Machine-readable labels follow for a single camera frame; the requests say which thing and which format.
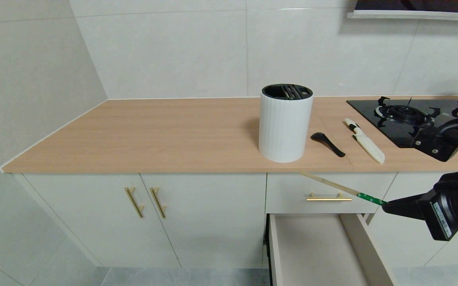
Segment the knife handle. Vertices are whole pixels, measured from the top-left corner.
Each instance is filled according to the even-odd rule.
[[[360,126],[356,124],[356,122],[352,121],[349,118],[345,119],[345,123],[351,129],[352,132],[355,132],[356,134],[363,134],[363,131],[361,130]]]

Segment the black ladle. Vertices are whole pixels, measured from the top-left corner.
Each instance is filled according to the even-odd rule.
[[[338,156],[338,157],[344,157],[345,153],[342,152],[340,149],[338,149],[331,141],[326,137],[326,135],[323,132],[316,132],[312,134],[311,139],[314,141],[326,143],[331,150]]]

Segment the barcode label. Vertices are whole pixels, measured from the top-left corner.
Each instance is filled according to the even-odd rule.
[[[438,216],[439,221],[441,222],[441,225],[443,226],[443,230],[445,231],[446,237],[451,237],[451,230],[450,227],[448,226],[448,223],[446,222],[445,215],[441,211],[441,208],[439,207],[438,203],[434,203],[434,210],[436,210],[436,215]]]

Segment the gold handle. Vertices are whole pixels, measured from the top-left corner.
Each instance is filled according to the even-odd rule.
[[[305,199],[306,201],[352,201],[350,197],[342,197],[342,192],[338,193],[336,197],[316,197],[314,193]]]
[[[140,207],[137,207],[137,204],[135,203],[135,201],[133,200],[132,198],[132,192],[135,190],[135,187],[132,187],[131,189],[129,188],[125,188],[125,192],[127,192],[127,195],[128,195],[128,198],[130,199],[130,201],[132,202],[132,205],[134,206],[135,208],[135,211],[137,212],[138,216],[140,218],[142,218],[142,213],[140,213],[142,211],[142,209],[144,208],[144,205],[141,205]]]
[[[151,194],[153,195],[156,203],[157,203],[157,206],[158,206],[158,210],[160,211],[160,214],[162,215],[163,218],[165,218],[165,208],[167,207],[166,205],[164,206],[161,206],[160,205],[160,201],[158,201],[158,196],[157,196],[157,193],[158,193],[158,187],[156,188],[149,188],[149,190],[151,191]]]

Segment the white knife block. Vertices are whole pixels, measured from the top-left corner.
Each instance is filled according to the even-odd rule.
[[[263,88],[260,96],[259,151],[271,161],[289,163],[305,152],[313,94],[301,87],[305,98],[291,100],[279,97],[277,86]]]

